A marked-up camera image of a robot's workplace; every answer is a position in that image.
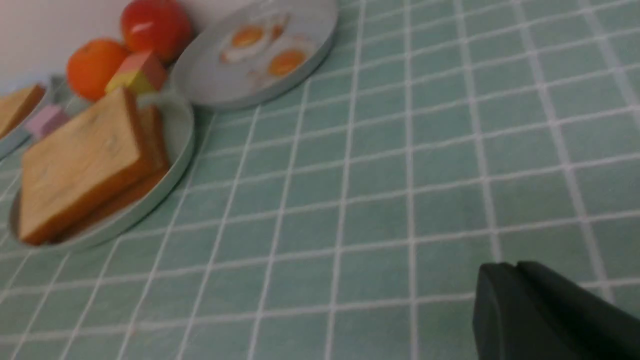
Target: black object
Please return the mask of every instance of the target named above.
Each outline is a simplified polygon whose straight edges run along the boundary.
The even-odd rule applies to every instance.
[[[480,266],[473,327],[480,360],[640,360],[640,320],[533,261]]]

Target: toast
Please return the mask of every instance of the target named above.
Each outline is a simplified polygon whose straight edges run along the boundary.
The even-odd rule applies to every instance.
[[[114,90],[22,156],[19,238],[52,240],[156,168],[135,97]]]
[[[147,145],[154,158],[156,171],[152,175],[131,185],[113,199],[108,200],[87,217],[71,225],[62,232],[57,241],[64,241],[71,236],[79,234],[92,225],[142,199],[162,180],[167,171],[169,171],[171,165],[167,157],[166,148],[164,147],[162,117],[155,106],[149,106],[140,111],[140,124],[142,125]]]
[[[45,88],[32,85],[0,97],[0,138],[5,137],[35,109]]]

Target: pink block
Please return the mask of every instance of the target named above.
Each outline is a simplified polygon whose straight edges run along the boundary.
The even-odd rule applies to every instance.
[[[149,84],[158,91],[166,80],[166,70],[151,51],[129,55],[116,73],[131,71],[142,71]]]
[[[29,119],[24,127],[36,140],[41,140],[69,121],[69,116],[58,105],[47,105],[34,117]]]

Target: fried egg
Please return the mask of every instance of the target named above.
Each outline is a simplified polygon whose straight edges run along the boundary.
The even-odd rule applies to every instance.
[[[315,51],[316,44],[307,37],[283,36],[273,42],[257,69],[249,72],[249,77],[255,88],[269,86],[300,67]]]
[[[241,26],[224,39],[220,62],[237,63],[263,52],[282,35],[288,21],[288,13],[277,13]]]

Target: white plate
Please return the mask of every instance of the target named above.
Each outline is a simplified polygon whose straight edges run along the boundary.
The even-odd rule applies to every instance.
[[[221,62],[221,54],[230,49],[230,37],[240,27],[279,21],[274,19],[281,16],[288,17],[288,21],[283,34],[271,45],[241,61]],[[190,102],[217,109],[244,108],[267,101],[296,86],[320,65],[333,45],[337,21],[335,0],[257,1],[205,29],[176,62],[171,86]],[[315,51],[310,51],[305,62],[283,78],[265,76],[268,63],[277,54],[270,49],[278,45],[287,48],[285,40],[294,38],[305,39]],[[257,78],[269,80],[256,81]]]
[[[49,75],[31,75],[26,76],[19,80],[14,80],[5,84],[0,88],[0,96],[10,94],[21,88],[39,83],[45,88],[45,93],[38,105],[33,109],[29,116],[24,119],[15,129],[11,130],[4,138],[0,139],[0,159],[9,155],[20,144],[25,142],[29,138],[29,133],[24,128],[24,124],[36,115],[44,106],[53,102],[53,84],[51,83],[51,77]]]
[[[160,182],[138,202],[111,215],[83,233],[66,239],[55,245],[56,249],[79,250],[104,241],[111,240],[139,222],[149,214],[172,190],[182,177],[191,157],[194,146],[194,121],[191,106],[182,98],[172,94],[154,94],[138,98],[138,108],[155,104],[163,116],[164,144],[171,162],[171,168]],[[14,241],[24,248],[32,249],[21,242],[17,236],[20,221],[20,191],[16,193],[9,215],[9,229]]]

